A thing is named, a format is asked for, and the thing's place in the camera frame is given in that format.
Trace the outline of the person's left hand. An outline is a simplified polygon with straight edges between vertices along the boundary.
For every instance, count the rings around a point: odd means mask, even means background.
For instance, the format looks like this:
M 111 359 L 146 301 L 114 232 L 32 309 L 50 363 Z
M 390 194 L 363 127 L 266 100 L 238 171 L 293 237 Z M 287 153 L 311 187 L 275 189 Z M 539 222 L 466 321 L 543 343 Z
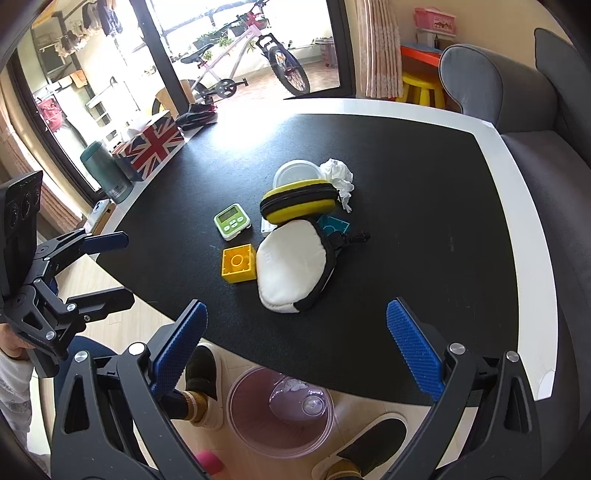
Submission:
M 0 349 L 13 360 L 28 360 L 34 347 L 21 339 L 8 324 L 0 325 Z

